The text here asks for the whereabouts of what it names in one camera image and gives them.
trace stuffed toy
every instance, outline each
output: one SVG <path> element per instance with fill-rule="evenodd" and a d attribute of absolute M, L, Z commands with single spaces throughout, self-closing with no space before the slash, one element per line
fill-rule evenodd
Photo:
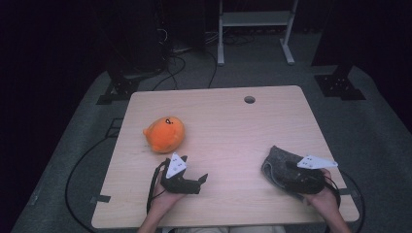
<path fill-rule="evenodd" d="M 143 130 L 152 151 L 167 153 L 176 149 L 185 138 L 185 126 L 175 116 L 162 117 Z"/>

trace floor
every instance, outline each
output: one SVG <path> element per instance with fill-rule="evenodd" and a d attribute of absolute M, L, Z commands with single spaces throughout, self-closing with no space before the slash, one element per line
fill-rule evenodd
<path fill-rule="evenodd" d="M 326 142 L 352 195 L 365 216 L 350 223 L 361 232 L 408 232 L 412 228 L 412 136 L 365 72 L 354 67 L 352 84 L 365 100 L 324 97 L 315 75 L 335 67 L 312 67 L 321 34 L 292 34 L 295 64 L 287 64 L 280 35 L 255 36 L 242 46 L 225 46 L 225 65 L 216 66 L 217 46 L 191 50 L 169 59 L 169 72 L 140 82 L 137 91 L 298 85 L 302 88 Z M 97 105 L 110 84 L 108 74 L 96 77 L 67 125 L 32 198 L 13 232 L 135 232 L 136 229 L 93 229 L 90 225 L 127 101 Z M 325 225 L 288 225 L 287 232 L 323 232 Z"/>

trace white shelf frame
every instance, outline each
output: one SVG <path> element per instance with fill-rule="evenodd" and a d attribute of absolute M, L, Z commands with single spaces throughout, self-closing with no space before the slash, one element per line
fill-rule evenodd
<path fill-rule="evenodd" d="M 233 26 L 277 26 L 286 25 L 285 38 L 280 39 L 281 47 L 289 65 L 294 64 L 294 59 L 289 49 L 289 38 L 292 32 L 294 16 L 296 14 L 297 3 L 299 0 L 293 0 L 290 11 L 280 12 L 236 12 L 224 13 L 223 0 L 219 6 L 219 43 L 218 43 L 218 65 L 224 65 L 223 49 L 223 28 Z"/>

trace person's arm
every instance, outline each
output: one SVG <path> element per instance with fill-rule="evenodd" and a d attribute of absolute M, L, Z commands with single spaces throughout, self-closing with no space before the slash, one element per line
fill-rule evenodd
<path fill-rule="evenodd" d="M 326 181 L 330 181 L 330 171 L 322 169 L 326 177 Z M 326 224 L 330 228 L 332 233 L 350 233 L 348 224 L 343 219 L 339 212 L 339 208 L 336 203 L 336 198 L 332 191 L 328 188 L 324 188 L 321 192 L 314 195 L 303 194 L 308 205 L 313 206 L 325 220 Z"/>
<path fill-rule="evenodd" d="M 154 187 L 154 197 L 151 209 L 145 220 L 138 229 L 138 233 L 155 233 L 158 224 L 163 217 L 176 205 L 176 203 L 185 197 L 185 194 L 170 193 L 164 190 L 160 184 L 161 172 L 157 176 L 157 183 Z"/>

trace white tag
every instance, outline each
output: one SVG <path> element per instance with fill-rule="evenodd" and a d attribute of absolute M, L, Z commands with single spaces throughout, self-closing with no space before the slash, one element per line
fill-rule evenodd
<path fill-rule="evenodd" d="M 319 158 L 314 155 L 307 155 L 297 163 L 299 168 L 318 169 L 326 167 L 337 167 L 337 162 L 330 161 L 324 158 Z"/>
<path fill-rule="evenodd" d="M 182 172 L 187 168 L 185 161 L 177 154 L 173 153 L 172 159 L 170 159 L 169 168 L 167 169 L 166 178 L 172 178 L 176 174 Z"/>

